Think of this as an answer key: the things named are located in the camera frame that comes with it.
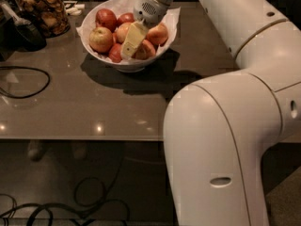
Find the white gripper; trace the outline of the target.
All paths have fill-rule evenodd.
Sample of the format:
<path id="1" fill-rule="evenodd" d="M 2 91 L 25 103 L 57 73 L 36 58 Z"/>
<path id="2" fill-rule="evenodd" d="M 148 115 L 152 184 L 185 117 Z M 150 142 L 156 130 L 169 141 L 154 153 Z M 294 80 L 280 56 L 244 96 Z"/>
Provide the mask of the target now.
<path id="1" fill-rule="evenodd" d="M 121 45 L 120 54 L 123 59 L 130 59 L 146 38 L 149 29 L 146 25 L 159 24 L 170 6 L 171 0 L 135 0 L 134 17 L 126 38 Z"/>

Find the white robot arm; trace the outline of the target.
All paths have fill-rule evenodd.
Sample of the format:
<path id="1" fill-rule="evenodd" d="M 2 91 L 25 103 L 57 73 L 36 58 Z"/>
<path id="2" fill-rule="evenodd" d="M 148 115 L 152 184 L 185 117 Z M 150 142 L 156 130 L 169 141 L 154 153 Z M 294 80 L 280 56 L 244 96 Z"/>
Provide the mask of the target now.
<path id="1" fill-rule="evenodd" d="M 138 23 L 158 24 L 173 0 L 135 0 Z M 301 32 L 266 0 L 199 0 L 239 69 L 198 80 L 170 101 L 166 166 L 179 226 L 269 226 L 265 151 L 300 127 Z"/>

